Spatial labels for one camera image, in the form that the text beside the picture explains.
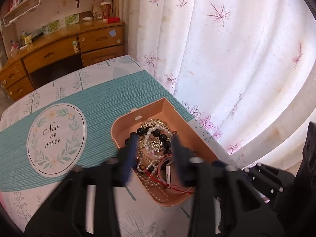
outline sheer curtain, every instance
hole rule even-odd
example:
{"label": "sheer curtain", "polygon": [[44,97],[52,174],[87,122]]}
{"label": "sheer curtain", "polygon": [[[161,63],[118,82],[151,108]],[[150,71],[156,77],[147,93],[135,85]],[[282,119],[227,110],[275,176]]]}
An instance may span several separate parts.
{"label": "sheer curtain", "polygon": [[128,54],[241,167],[301,160],[316,22],[304,0],[120,0]]}

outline red string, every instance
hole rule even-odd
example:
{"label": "red string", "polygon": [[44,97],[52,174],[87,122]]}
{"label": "red string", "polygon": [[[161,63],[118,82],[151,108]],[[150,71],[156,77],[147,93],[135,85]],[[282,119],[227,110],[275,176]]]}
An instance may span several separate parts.
{"label": "red string", "polygon": [[191,192],[191,191],[182,191],[182,190],[179,190],[179,189],[177,189],[177,188],[170,187],[169,184],[165,184],[165,183],[163,183],[162,181],[156,180],[148,171],[146,171],[146,174],[147,174],[153,181],[155,181],[155,182],[157,182],[157,183],[161,183],[161,184],[162,184],[163,186],[165,186],[165,187],[168,187],[168,188],[170,188],[170,189],[173,189],[173,190],[179,191],[179,192],[183,192],[183,193],[194,194],[194,192]]}

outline blue sticker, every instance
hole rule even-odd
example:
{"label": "blue sticker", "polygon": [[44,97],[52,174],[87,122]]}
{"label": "blue sticker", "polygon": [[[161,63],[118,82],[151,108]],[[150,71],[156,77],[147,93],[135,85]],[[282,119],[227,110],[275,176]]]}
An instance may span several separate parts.
{"label": "blue sticker", "polygon": [[111,30],[111,31],[109,32],[109,34],[110,34],[111,37],[115,37],[115,36],[116,36],[115,29],[114,29],[114,30]]}

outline desk drawer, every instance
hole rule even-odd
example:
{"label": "desk drawer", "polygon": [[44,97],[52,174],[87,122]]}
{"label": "desk drawer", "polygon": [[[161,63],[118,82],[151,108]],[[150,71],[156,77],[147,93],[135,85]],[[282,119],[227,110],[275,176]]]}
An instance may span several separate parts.
{"label": "desk drawer", "polygon": [[25,76],[26,72],[22,61],[19,60],[0,74],[0,81],[3,87],[8,88]]}
{"label": "desk drawer", "polygon": [[101,61],[106,61],[124,55],[124,45],[104,48],[82,54],[83,66],[90,66]]}
{"label": "desk drawer", "polygon": [[28,78],[28,76],[22,78],[21,80],[17,81],[13,86],[7,89],[11,98],[16,101],[23,96],[29,94],[30,92],[34,91],[34,87]]}
{"label": "desk drawer", "polygon": [[79,47],[75,48],[72,42],[77,41],[76,35],[63,38],[54,43],[48,44],[23,58],[26,70],[31,73],[55,61],[67,58],[79,53]]}
{"label": "desk drawer", "polygon": [[78,35],[81,52],[123,44],[123,26],[106,27]]}

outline circular label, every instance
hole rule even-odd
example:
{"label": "circular label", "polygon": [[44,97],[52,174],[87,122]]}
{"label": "circular label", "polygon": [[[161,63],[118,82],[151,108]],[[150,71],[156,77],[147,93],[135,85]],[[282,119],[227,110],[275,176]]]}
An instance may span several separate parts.
{"label": "circular label", "polygon": [[80,158],[87,139],[87,123],[75,105],[58,103],[37,116],[28,133],[26,151],[39,174],[65,174]]}

